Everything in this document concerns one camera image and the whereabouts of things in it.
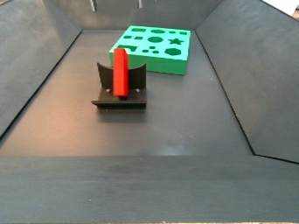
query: star-shaped hole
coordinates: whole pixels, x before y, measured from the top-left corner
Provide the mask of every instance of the star-shaped hole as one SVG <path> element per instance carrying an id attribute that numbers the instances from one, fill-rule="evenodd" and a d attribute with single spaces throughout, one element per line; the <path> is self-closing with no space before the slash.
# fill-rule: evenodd
<path id="1" fill-rule="evenodd" d="M 178 38 L 175 39 L 169 39 L 171 41 L 170 45 L 181 45 L 183 40 L 179 40 Z"/>

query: black base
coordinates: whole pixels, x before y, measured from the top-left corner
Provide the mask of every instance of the black base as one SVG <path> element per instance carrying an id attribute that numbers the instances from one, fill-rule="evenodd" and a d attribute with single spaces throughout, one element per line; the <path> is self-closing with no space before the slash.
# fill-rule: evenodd
<path id="1" fill-rule="evenodd" d="M 145 109 L 146 89 L 130 89 L 129 97 L 119 97 L 102 88 L 98 101 L 93 101 L 93 103 L 102 109 Z"/>

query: black stand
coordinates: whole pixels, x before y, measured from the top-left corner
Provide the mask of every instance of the black stand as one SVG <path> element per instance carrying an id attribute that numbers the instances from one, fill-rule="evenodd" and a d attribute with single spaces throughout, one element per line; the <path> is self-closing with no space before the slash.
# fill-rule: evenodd
<path id="1" fill-rule="evenodd" d="M 99 98 L 93 103 L 102 109 L 146 108 L 146 64 L 129 69 L 129 97 L 114 96 L 114 68 L 98 63 L 102 83 Z"/>

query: hexagonal hole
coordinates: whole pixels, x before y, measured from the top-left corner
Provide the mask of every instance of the hexagonal hole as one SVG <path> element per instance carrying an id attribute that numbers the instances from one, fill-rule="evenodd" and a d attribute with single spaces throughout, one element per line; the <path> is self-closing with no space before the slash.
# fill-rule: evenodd
<path id="1" fill-rule="evenodd" d="M 183 52 L 181 49 L 169 48 L 165 50 L 165 53 L 170 54 L 171 56 L 177 56 L 177 55 L 181 55 Z"/>

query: green foam block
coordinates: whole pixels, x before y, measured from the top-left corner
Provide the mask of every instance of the green foam block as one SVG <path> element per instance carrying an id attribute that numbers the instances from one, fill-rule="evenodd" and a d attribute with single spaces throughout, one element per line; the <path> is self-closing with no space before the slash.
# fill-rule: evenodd
<path id="1" fill-rule="evenodd" d="M 130 67 L 146 63 L 147 71 L 186 74 L 191 31 L 131 25 L 110 50 L 114 66 L 115 48 L 126 48 Z"/>

